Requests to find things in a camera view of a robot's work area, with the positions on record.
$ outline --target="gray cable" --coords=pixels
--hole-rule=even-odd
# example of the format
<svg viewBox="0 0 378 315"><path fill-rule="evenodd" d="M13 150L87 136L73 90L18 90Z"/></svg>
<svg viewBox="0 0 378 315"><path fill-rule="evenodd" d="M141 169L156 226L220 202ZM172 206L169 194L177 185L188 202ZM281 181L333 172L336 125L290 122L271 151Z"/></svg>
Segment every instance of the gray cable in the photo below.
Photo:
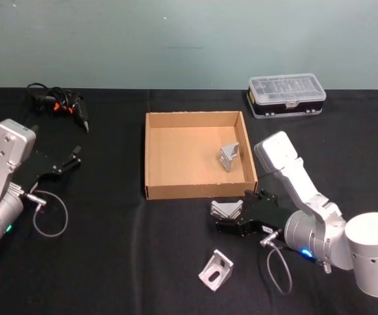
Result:
<svg viewBox="0 0 378 315"><path fill-rule="evenodd" d="M65 225L64 227L61 229L61 231L59 231L58 233L55 233L55 234L47 234L47 233L44 233L44 231L42 231L36 224L36 216L39 212L39 210L35 211L34 215L33 215L33 225L34 225L34 228L36 229L36 231L38 231L41 235L43 236L46 236L47 238L55 238L59 235L61 235L62 233L65 232L66 230L66 227L68 226L68 210L66 209L66 205L65 203L62 201L62 199L60 199L57 195L51 193L51 192L47 192L46 190L35 190L34 192L39 192L41 194L46 194L46 195L50 195L52 197L55 197L61 204L62 206L64 207L64 210L65 210Z"/></svg>
<svg viewBox="0 0 378 315"><path fill-rule="evenodd" d="M276 288L278 289L278 291L281 293L281 294L284 294L284 295L288 295L291 293L292 289L293 289L293 278L291 277L291 273L289 271L289 268L288 268L288 265L287 265L287 262L285 261L284 259L284 256L282 256L281 254L281 251L278 247L275 246L274 243L272 243L271 241L267 244L269 245L270 247L273 248L273 250L271 250L268 254L268 258L266 258L266 266L268 267L268 272L269 272L269 276L272 280L272 282L274 282L274 285L276 286ZM285 267L285 270L287 271L287 275L288 275L288 282L289 282L289 285L288 285L288 291L287 292L284 292L282 291L281 287L278 285L278 283L276 282L275 278L274 278L274 275L272 274L272 271L270 271L270 257L272 256L273 252L277 252L278 255L280 256L281 258L281 261L283 263L283 266Z"/></svg>

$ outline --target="metal bracket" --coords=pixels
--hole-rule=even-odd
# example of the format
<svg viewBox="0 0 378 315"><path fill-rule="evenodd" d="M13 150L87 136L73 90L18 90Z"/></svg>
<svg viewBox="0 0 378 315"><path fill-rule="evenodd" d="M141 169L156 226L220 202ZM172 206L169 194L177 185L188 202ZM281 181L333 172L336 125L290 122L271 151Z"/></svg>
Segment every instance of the metal bracket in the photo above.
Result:
<svg viewBox="0 0 378 315"><path fill-rule="evenodd" d="M235 219L242 211L243 201L228 203L211 202L211 215L218 219Z"/></svg>
<svg viewBox="0 0 378 315"><path fill-rule="evenodd" d="M231 172L231 163L237 156L239 149L239 142L231 143L228 146L223 146L220 150L220 162L227 172Z"/></svg>
<svg viewBox="0 0 378 315"><path fill-rule="evenodd" d="M234 264L230 259L216 249L198 277L209 289L215 292L229 277L231 277L233 265Z"/></svg>

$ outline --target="black table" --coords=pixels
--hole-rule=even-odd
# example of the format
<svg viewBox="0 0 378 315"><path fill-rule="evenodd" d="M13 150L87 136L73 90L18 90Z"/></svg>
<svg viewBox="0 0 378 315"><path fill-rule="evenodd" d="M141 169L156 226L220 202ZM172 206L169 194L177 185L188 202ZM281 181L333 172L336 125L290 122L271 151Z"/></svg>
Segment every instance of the black table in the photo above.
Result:
<svg viewBox="0 0 378 315"><path fill-rule="evenodd" d="M253 119L241 91L82 93L91 114L88 135L67 118L24 117L24 89L0 89L0 121L38 124L38 150L62 158L83 147L78 171L43 185L68 206L65 234L42 238L27 208L0 242L0 314L378 314L378 299L358 289L352 272L325 275L290 252L284 255L294 288L280 295L259 236L216 233L210 199L146 201L143 189L146 112L241 110L251 145L287 132L316 187L346 220L378 211L378 91L328 91L321 115L266 121ZM260 185L294 209L272 176ZM215 248L235 266L212 293L198 273Z"/></svg>

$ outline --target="clear plastic lid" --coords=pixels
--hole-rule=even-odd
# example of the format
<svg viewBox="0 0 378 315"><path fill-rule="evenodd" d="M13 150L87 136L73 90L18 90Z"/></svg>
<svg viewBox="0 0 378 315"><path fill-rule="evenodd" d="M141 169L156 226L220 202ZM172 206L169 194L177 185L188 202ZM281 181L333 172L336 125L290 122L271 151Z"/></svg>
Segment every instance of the clear plastic lid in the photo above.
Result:
<svg viewBox="0 0 378 315"><path fill-rule="evenodd" d="M326 99L326 93L312 73L252 77L250 89L259 105L287 104L296 107L300 102Z"/></svg>

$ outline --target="blue led light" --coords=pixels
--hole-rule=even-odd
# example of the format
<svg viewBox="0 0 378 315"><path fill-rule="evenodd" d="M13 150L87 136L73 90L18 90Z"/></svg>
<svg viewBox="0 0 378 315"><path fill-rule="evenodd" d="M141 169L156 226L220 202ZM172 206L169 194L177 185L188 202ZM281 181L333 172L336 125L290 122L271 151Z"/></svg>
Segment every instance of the blue led light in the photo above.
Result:
<svg viewBox="0 0 378 315"><path fill-rule="evenodd" d="M309 258L313 258L313 253L307 248L303 248L302 250L300 250L300 254L302 254L303 256L307 256Z"/></svg>

